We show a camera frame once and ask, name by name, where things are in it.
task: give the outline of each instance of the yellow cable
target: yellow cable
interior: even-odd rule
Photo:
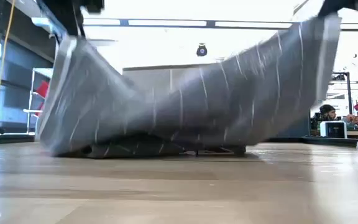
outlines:
[[[6,29],[5,40],[4,40],[4,48],[2,50],[2,58],[1,58],[1,66],[0,66],[0,86],[1,86],[1,81],[2,81],[2,75],[4,73],[6,45],[7,45],[7,40],[9,37],[9,32],[11,31],[11,24],[12,24],[12,20],[13,20],[13,11],[15,10],[15,1],[16,0],[12,0],[11,14],[9,15],[9,22],[7,23],[7,29]]]

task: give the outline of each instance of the security camera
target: security camera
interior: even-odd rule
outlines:
[[[203,57],[207,54],[207,50],[204,44],[199,44],[198,48],[197,48],[197,56],[199,57]]]

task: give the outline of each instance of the person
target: person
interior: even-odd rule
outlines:
[[[336,119],[336,110],[331,105],[320,106],[320,121],[335,121]],[[354,129],[354,125],[358,124],[358,116],[349,114],[345,116],[342,121],[346,123],[348,129]]]

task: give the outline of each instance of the gray fabric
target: gray fabric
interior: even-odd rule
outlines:
[[[120,75],[87,41],[66,37],[37,139],[55,156],[91,158],[258,144],[324,99],[340,23],[295,24],[222,63],[189,69],[158,94]]]

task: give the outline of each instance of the wooden floor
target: wooden floor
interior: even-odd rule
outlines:
[[[358,224],[358,154],[261,144],[246,158],[96,161],[5,144],[0,223]]]

